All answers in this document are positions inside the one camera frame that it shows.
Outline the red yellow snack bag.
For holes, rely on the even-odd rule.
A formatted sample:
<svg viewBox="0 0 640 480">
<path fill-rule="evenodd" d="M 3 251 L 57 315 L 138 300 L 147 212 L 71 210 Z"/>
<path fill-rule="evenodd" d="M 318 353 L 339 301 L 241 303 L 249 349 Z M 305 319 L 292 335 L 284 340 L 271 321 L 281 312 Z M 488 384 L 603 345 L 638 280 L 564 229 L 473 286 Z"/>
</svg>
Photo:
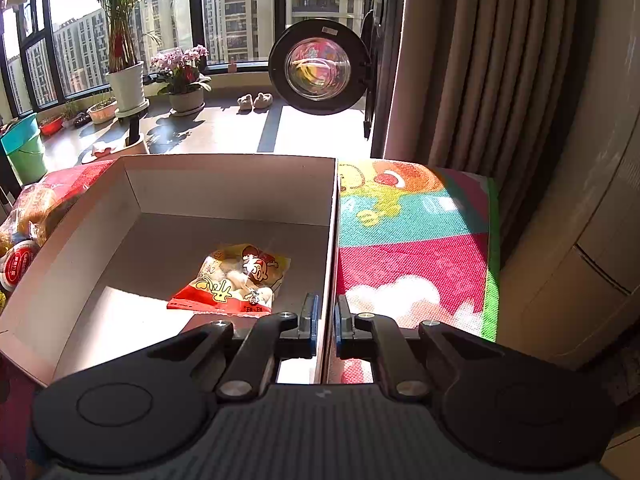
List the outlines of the red yellow snack bag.
<svg viewBox="0 0 640 480">
<path fill-rule="evenodd" d="M 227 245 L 209 254 L 196 277 L 172 296 L 169 310 L 260 318 L 272 313 L 291 259 L 252 244 Z"/>
</svg>

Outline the pink cardboard box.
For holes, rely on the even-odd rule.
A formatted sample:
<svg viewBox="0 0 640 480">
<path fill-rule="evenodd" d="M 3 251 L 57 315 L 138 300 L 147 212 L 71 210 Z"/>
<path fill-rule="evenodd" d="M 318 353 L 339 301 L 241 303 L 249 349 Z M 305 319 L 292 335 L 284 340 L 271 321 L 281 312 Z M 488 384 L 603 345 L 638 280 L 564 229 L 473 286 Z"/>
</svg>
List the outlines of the pink cardboard box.
<svg viewBox="0 0 640 480">
<path fill-rule="evenodd" d="M 269 154 L 125 156 L 62 218 L 1 317 L 2 356 L 47 385 L 178 334 L 168 300 L 226 245 L 288 257 L 274 310 L 333 298 L 337 163 Z"/>
</svg>

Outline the red white round snack pack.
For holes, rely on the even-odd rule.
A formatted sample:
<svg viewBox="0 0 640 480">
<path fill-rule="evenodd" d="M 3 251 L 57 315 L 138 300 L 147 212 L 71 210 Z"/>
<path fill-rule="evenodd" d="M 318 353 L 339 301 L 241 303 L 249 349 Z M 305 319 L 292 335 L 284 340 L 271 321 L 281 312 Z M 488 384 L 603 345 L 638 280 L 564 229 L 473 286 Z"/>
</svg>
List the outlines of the red white round snack pack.
<svg viewBox="0 0 640 480">
<path fill-rule="evenodd" d="M 1 258 L 1 289 L 12 294 L 39 252 L 34 240 L 22 240 Z"/>
</svg>

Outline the bread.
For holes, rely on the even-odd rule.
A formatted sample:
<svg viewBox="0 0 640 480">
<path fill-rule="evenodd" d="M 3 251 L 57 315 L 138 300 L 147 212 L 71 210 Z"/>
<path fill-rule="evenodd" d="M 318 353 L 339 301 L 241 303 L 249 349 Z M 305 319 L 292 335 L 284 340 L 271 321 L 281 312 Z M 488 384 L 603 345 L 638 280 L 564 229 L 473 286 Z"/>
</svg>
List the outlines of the bread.
<svg viewBox="0 0 640 480">
<path fill-rule="evenodd" d="M 78 197 L 73 193 L 58 196 L 53 186 L 41 183 L 24 188 L 1 223 L 1 255 L 23 240 L 33 240 L 42 247 Z"/>
</svg>

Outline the colourful cartoon play mat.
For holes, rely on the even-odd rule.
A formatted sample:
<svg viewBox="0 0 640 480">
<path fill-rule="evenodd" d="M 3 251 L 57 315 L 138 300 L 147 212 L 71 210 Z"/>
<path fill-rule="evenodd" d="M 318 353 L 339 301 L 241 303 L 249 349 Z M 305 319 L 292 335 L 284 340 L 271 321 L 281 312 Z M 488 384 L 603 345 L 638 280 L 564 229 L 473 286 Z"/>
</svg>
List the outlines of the colourful cartoon play mat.
<svg viewBox="0 0 640 480">
<path fill-rule="evenodd" d="M 489 341 L 499 316 L 493 180 L 414 162 L 340 162 L 336 291 L 401 328 L 435 320 Z"/>
</svg>

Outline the white air conditioner cabinet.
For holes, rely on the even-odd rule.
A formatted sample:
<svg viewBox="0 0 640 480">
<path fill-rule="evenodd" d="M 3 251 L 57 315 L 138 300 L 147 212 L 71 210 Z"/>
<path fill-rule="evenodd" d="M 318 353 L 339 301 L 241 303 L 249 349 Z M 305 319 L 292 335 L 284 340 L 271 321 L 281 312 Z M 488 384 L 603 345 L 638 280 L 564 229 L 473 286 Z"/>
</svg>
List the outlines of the white air conditioner cabinet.
<svg viewBox="0 0 640 480">
<path fill-rule="evenodd" d="M 498 324 L 505 346 L 570 368 L 639 316 L 639 0 L 578 0 L 574 20 Z"/>
</svg>

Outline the pair of small shoes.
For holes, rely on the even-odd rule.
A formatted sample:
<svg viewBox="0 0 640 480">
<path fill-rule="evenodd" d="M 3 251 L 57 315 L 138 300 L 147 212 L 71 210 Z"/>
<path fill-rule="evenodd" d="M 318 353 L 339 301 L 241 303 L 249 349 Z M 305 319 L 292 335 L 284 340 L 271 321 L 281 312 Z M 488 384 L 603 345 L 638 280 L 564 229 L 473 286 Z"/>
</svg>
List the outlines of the pair of small shoes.
<svg viewBox="0 0 640 480">
<path fill-rule="evenodd" d="M 239 112 L 262 112 L 268 110 L 273 103 L 273 96 L 271 93 L 258 92 L 256 96 L 252 96 L 247 93 L 245 96 L 241 96 L 236 100 L 238 102 Z"/>
</svg>

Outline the pink flowers in pot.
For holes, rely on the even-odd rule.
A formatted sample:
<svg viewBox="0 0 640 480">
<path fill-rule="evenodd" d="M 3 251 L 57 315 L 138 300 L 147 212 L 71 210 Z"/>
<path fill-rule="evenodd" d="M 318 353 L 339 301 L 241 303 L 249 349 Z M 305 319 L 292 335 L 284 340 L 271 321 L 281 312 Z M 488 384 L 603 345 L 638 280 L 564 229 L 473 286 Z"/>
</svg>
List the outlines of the pink flowers in pot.
<svg viewBox="0 0 640 480">
<path fill-rule="evenodd" d="M 163 50 L 152 57 L 157 81 L 165 84 L 158 93 L 169 96 L 171 116 L 193 115 L 204 107 L 210 78 L 201 74 L 200 63 L 207 55 L 206 47 L 197 44 L 186 50 Z"/>
</svg>

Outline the washing machine round door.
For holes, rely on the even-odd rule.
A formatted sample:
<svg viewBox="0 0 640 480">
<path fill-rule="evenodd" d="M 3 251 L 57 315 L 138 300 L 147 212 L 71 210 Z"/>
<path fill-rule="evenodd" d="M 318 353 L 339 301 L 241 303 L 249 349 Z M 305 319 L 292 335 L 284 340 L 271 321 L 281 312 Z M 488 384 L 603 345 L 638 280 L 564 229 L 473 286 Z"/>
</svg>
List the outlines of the washing machine round door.
<svg viewBox="0 0 640 480">
<path fill-rule="evenodd" d="M 303 113 L 348 110 L 371 89 L 371 55 L 347 26 L 326 18 L 293 24 L 269 53 L 268 73 L 282 99 Z"/>
</svg>

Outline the white low planter bowl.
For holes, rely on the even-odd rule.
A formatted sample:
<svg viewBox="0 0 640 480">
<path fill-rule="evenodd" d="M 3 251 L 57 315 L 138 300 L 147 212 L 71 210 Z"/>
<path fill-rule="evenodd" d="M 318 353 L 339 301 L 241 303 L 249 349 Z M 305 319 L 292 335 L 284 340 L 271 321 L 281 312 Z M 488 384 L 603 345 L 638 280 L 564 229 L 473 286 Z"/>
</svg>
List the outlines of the white low planter bowl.
<svg viewBox="0 0 640 480">
<path fill-rule="evenodd" d="M 115 110 L 117 110 L 117 101 L 114 98 L 108 98 L 91 105 L 87 113 L 93 125 L 101 125 L 115 117 Z"/>
</svg>

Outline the beige curtain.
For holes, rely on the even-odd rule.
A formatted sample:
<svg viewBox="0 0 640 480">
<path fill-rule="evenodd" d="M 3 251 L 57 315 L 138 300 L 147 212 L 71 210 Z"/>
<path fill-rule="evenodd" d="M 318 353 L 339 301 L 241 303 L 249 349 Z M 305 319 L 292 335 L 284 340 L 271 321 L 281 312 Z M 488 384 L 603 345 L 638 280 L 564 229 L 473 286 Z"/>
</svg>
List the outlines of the beige curtain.
<svg viewBox="0 0 640 480">
<path fill-rule="evenodd" d="M 589 0 L 402 0 L 383 154 L 472 172 L 519 238 L 546 192 L 591 50 Z"/>
</svg>

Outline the red basin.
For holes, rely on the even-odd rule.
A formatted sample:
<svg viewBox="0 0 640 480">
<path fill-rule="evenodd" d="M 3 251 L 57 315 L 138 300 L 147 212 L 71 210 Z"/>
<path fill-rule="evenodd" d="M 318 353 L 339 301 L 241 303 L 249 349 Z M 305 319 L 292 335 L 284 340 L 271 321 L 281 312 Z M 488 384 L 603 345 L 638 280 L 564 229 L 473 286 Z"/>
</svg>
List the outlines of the red basin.
<svg viewBox="0 0 640 480">
<path fill-rule="evenodd" d="M 45 119 L 40 125 L 39 130 L 43 136 L 47 138 L 59 132 L 64 126 L 64 116 L 58 115 Z"/>
</svg>

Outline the green plastic bucket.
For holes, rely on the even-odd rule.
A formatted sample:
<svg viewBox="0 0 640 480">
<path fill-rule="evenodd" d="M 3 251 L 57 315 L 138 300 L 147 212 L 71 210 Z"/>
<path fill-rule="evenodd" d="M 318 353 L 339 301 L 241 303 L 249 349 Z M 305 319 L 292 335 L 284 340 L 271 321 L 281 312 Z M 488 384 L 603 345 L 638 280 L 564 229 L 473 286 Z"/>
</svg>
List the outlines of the green plastic bucket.
<svg viewBox="0 0 640 480">
<path fill-rule="evenodd" d="M 22 185 L 35 183 L 48 172 L 35 113 L 12 122 L 2 134 L 1 144 Z"/>
</svg>

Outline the tall plant white pot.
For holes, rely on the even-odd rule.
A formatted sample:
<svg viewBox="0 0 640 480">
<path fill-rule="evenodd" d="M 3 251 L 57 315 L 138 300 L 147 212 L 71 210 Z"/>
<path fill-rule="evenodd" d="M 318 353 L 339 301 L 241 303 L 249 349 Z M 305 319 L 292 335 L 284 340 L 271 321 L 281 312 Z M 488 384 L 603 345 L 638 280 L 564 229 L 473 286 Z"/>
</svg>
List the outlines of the tall plant white pot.
<svg viewBox="0 0 640 480">
<path fill-rule="evenodd" d="M 143 68 L 134 50 L 131 17 L 141 0 L 96 0 L 105 13 L 108 31 L 106 78 L 117 102 L 118 117 L 138 114 L 148 101 L 143 91 Z"/>
</svg>

